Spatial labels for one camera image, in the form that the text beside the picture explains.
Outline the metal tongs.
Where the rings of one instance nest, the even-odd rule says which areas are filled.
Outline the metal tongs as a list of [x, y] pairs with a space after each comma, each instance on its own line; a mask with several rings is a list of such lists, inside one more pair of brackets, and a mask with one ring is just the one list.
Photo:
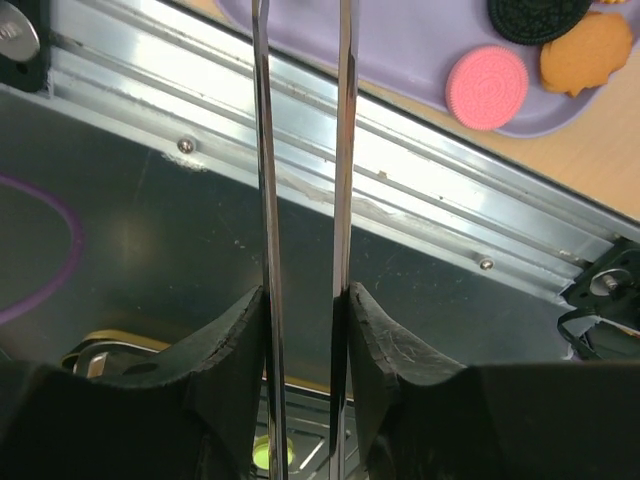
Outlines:
[[[269, 321], [269, 339], [266, 349], [269, 474], [273, 479], [285, 479], [288, 476], [288, 443], [283, 361], [283, 302], [269, 71], [268, 16], [268, 2], [253, 2], [251, 19], [258, 180], [264, 228], [264, 292], [268, 305]], [[347, 405], [346, 374], [348, 366], [353, 156], [358, 96], [359, 19], [358, 2], [341, 2], [332, 270], [333, 318], [329, 434], [329, 476], [332, 479], [343, 479], [347, 475], [345, 411]]]

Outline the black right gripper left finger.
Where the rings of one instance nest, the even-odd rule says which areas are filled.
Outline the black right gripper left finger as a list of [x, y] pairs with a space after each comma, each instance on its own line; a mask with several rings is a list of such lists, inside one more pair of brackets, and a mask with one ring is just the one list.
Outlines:
[[5, 479], [246, 479], [264, 364], [264, 294], [120, 375], [1, 366]]

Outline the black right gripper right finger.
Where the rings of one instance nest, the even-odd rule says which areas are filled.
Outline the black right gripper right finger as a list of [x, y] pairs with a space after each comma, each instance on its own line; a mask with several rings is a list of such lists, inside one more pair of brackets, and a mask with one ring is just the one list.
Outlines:
[[361, 465], [372, 479], [635, 479], [639, 366], [465, 366], [394, 321], [366, 288], [347, 300]]

